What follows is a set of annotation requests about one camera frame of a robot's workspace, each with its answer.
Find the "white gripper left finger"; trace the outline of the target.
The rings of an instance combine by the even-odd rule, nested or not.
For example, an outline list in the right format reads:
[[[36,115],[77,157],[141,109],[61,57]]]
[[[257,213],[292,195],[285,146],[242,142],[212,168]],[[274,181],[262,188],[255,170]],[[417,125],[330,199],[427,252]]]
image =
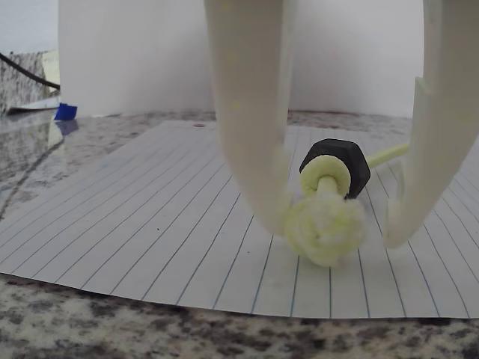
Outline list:
[[[205,1],[223,155],[254,217],[284,232],[291,205],[284,148],[297,1]]]

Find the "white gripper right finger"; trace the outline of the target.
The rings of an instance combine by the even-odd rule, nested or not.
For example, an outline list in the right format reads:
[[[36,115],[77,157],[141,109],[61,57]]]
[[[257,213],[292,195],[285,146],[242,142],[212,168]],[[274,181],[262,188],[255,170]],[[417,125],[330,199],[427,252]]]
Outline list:
[[[409,149],[388,200],[384,245],[422,225],[478,136],[478,1],[424,2],[423,75],[415,80]]]

